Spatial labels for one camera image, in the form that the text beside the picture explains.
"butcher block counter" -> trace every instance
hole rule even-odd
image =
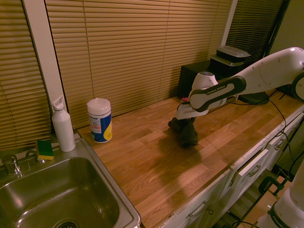
[[[271,101],[285,118],[303,105],[281,96],[276,92]],[[283,121],[270,102],[228,104],[196,118],[199,144],[185,149],[168,126],[180,103],[175,97],[114,117],[113,138],[104,144],[92,141],[89,127],[79,130],[146,228],[159,227]]]

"white cabinet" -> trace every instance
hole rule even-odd
[[[216,201],[229,172],[230,170],[225,171],[189,203],[174,212],[161,228],[197,227],[197,220],[206,213],[209,205]]]
[[[303,118],[304,106],[286,119],[284,130],[290,134]],[[283,122],[244,154],[189,203],[174,212],[160,228],[211,228],[266,169],[271,169],[286,145],[278,134]]]

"yellow sponge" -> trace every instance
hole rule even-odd
[[[37,140],[37,158],[42,160],[52,160],[54,158],[52,144],[49,141]]]

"faucet handle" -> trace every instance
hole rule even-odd
[[[21,168],[19,167],[17,162],[16,155],[6,154],[1,158],[1,161],[9,174],[16,174],[21,171]]]

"stainless steel sink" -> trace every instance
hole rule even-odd
[[[140,216],[84,139],[54,159],[18,160],[21,172],[0,166],[0,227],[138,228]]]

